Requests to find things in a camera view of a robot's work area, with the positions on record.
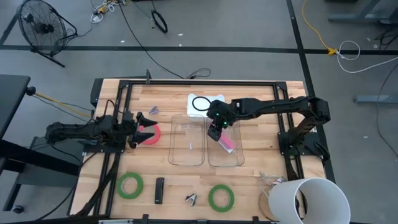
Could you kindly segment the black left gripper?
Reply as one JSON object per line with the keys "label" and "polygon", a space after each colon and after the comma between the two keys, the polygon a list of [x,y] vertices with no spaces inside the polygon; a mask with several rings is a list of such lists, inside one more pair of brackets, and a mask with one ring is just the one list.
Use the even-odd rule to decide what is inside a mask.
{"label": "black left gripper", "polygon": [[[139,123],[139,126],[143,127],[149,127],[157,124],[156,121],[145,118],[141,112],[137,113],[136,121]],[[133,114],[130,111],[125,111],[123,114],[123,128],[127,136],[127,143],[131,149],[135,149],[137,145],[155,136],[154,133],[137,132],[136,122],[134,121]]]}

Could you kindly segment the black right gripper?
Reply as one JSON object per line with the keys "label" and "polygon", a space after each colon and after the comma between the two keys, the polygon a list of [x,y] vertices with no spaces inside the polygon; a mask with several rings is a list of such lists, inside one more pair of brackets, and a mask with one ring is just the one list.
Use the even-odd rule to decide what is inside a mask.
{"label": "black right gripper", "polygon": [[236,107],[233,103],[227,104],[220,100],[212,101],[206,113],[207,117],[212,120],[212,124],[208,127],[207,135],[215,141],[219,141],[222,128],[227,128],[237,122],[236,112]]}

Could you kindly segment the pink tape roll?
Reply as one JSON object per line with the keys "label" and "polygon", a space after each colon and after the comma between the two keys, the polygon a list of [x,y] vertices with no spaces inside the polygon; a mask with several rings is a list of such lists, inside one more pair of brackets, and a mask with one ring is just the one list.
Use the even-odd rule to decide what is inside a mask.
{"label": "pink tape roll", "polygon": [[142,133],[154,134],[152,137],[150,137],[149,139],[146,139],[144,142],[142,142],[142,144],[144,144],[144,145],[155,144],[160,139],[160,136],[161,136],[161,131],[157,124],[155,124],[153,126],[149,126],[149,127],[140,126],[139,131]]}

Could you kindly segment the pink stapler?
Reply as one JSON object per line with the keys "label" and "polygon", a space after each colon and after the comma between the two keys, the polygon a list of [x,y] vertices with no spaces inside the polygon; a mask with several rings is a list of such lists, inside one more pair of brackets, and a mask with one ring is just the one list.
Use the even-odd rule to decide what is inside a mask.
{"label": "pink stapler", "polygon": [[221,133],[218,143],[228,154],[231,154],[236,149],[234,141],[226,133]]}

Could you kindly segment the green tape roll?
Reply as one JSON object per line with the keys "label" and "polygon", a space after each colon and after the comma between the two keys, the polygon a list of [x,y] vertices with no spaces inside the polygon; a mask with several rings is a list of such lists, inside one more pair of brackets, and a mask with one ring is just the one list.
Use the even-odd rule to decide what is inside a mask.
{"label": "green tape roll", "polygon": [[[215,203],[214,194],[219,190],[224,190],[228,194],[229,202],[225,207],[219,207]],[[221,213],[228,212],[232,209],[234,205],[234,193],[227,185],[223,184],[216,185],[210,190],[208,194],[208,203],[210,207],[216,212],[221,212]]]}
{"label": "green tape roll", "polygon": [[[125,181],[127,181],[128,179],[135,179],[137,182],[137,187],[136,190],[133,193],[128,194],[125,190],[124,190],[124,183]],[[118,195],[123,198],[123,199],[135,199],[138,196],[140,196],[140,194],[143,191],[144,188],[144,181],[142,179],[142,177],[134,172],[127,172],[125,174],[123,174],[122,176],[120,176],[118,182],[117,182],[117,193]]]}

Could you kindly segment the clear plastic bin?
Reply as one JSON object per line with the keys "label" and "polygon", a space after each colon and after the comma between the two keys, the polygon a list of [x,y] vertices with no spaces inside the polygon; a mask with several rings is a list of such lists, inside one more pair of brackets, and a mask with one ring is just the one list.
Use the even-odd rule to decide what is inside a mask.
{"label": "clear plastic bin", "polygon": [[224,148],[206,134],[208,163],[213,167],[234,167],[244,164],[245,157],[243,154],[243,147],[241,141],[240,122],[234,123],[222,130],[235,143],[236,149],[228,154]]}
{"label": "clear plastic bin", "polygon": [[175,166],[200,166],[205,160],[205,118],[176,114],[171,118],[168,161]]}

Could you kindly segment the white plastic card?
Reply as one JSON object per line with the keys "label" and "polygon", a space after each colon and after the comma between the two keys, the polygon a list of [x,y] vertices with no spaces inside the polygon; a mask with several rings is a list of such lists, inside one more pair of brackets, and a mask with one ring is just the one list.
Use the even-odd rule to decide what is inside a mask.
{"label": "white plastic card", "polygon": [[204,111],[204,109],[207,109],[210,106],[210,103],[215,100],[219,100],[224,102],[224,96],[223,95],[216,95],[216,96],[204,96],[204,98],[198,98],[195,100],[197,95],[191,93],[188,95],[187,98],[187,114],[189,116],[202,116],[202,117],[207,117],[206,113],[207,111]]}

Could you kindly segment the round wooden base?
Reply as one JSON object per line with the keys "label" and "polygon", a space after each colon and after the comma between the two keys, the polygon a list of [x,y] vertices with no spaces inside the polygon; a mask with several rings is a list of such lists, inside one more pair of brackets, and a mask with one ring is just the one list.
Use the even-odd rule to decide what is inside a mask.
{"label": "round wooden base", "polygon": [[265,217],[266,219],[268,219],[270,221],[276,221],[275,217],[273,216],[273,214],[270,210],[270,207],[268,204],[268,198],[263,193],[261,193],[259,195],[258,208],[263,217]]}

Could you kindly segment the black floor fan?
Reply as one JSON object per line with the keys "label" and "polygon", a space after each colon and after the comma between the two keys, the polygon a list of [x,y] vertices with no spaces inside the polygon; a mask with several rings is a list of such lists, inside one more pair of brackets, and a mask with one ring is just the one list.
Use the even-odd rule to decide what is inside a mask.
{"label": "black floor fan", "polygon": [[76,27],[44,0],[23,0],[17,10],[17,20],[30,51],[64,67],[54,56],[78,35]]}

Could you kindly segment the grey floor bar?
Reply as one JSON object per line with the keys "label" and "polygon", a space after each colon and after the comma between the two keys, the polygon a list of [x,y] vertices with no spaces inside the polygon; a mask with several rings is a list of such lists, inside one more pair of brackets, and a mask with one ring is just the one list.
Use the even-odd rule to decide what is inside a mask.
{"label": "grey floor bar", "polygon": [[398,95],[358,95],[354,102],[398,104]]}

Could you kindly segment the grey desk foot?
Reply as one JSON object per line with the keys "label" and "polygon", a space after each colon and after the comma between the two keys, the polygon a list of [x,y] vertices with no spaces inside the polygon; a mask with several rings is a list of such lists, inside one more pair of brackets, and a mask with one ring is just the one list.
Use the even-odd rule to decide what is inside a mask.
{"label": "grey desk foot", "polygon": [[372,23],[380,24],[398,24],[398,6],[392,9],[374,10],[374,8],[382,0],[370,0],[370,2],[357,13],[351,14],[330,14],[328,20],[330,22],[348,22],[348,23]]}

